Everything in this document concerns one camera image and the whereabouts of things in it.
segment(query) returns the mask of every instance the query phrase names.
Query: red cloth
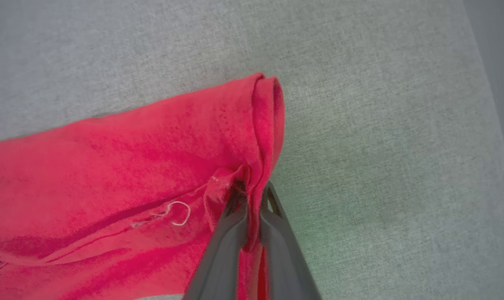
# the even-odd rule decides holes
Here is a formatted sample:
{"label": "red cloth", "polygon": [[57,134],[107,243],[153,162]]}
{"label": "red cloth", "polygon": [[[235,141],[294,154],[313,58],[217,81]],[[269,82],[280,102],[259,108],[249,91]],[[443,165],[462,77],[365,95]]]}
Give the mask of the red cloth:
{"label": "red cloth", "polygon": [[280,84],[255,74],[0,142],[0,300],[183,293],[234,179],[253,208],[239,299],[263,298],[259,204],[283,126]]}

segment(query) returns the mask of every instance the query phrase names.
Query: textured gray fabric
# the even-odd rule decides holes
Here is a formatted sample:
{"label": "textured gray fabric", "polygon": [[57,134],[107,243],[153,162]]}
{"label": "textured gray fabric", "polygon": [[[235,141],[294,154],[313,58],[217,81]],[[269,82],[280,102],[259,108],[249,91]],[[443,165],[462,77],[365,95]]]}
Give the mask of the textured gray fabric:
{"label": "textured gray fabric", "polygon": [[0,140],[258,70],[325,300],[504,299],[504,147],[460,0],[0,1]]}

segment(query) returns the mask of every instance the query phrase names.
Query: red fabric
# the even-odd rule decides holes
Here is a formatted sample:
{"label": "red fabric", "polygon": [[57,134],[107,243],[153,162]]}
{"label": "red fabric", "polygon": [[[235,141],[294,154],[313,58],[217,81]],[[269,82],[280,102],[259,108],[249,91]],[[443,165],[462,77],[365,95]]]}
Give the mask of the red fabric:
{"label": "red fabric", "polygon": [[253,208],[239,299],[264,298],[258,212],[283,125],[280,84],[255,74],[0,142],[0,299],[183,293],[234,179]]}

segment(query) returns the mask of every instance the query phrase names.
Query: curled thread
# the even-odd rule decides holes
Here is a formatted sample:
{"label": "curled thread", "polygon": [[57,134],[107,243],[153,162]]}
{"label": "curled thread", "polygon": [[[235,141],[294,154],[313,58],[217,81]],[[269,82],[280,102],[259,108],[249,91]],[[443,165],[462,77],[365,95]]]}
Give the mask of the curled thread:
{"label": "curled thread", "polygon": [[188,212],[187,212],[187,217],[185,218],[185,220],[182,223],[178,224],[178,223],[176,223],[176,222],[173,221],[172,224],[175,225],[175,226],[183,226],[183,225],[185,225],[185,223],[187,223],[187,221],[189,220],[189,217],[191,216],[191,207],[189,205],[181,202],[181,201],[171,202],[171,203],[169,203],[166,206],[166,212],[164,212],[164,213],[152,213],[152,215],[153,216],[158,216],[158,217],[164,217],[164,216],[166,216],[168,214],[168,212],[170,211],[170,206],[172,206],[174,203],[180,203],[182,205],[185,205],[187,207]]}

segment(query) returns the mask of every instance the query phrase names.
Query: fabric fold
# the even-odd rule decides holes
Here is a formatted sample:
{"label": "fabric fold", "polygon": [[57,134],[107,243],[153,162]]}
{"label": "fabric fold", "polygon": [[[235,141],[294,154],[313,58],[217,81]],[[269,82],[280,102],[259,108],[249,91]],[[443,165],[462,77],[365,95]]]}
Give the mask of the fabric fold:
{"label": "fabric fold", "polygon": [[183,293],[235,180],[252,208],[239,298],[263,298],[258,213],[283,125],[280,84],[258,73],[0,142],[0,299]]}

